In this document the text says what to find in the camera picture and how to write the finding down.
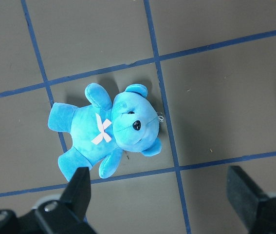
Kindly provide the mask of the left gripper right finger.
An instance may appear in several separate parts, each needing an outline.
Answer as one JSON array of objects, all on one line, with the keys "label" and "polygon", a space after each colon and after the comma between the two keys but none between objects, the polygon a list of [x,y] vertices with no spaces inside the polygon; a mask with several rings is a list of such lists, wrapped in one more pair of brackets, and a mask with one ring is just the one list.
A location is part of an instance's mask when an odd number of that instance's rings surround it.
[{"label": "left gripper right finger", "polygon": [[228,167],[226,196],[249,234],[276,234],[276,195],[264,192],[240,166]]}]

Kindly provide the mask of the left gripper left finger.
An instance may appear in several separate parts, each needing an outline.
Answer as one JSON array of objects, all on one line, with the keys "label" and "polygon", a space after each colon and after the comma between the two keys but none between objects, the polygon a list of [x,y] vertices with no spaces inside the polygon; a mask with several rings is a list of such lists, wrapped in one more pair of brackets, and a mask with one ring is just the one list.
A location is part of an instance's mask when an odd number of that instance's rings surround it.
[{"label": "left gripper left finger", "polygon": [[47,200],[21,217],[0,210],[0,234],[94,234],[84,221],[90,199],[89,168],[80,167],[59,199]]}]

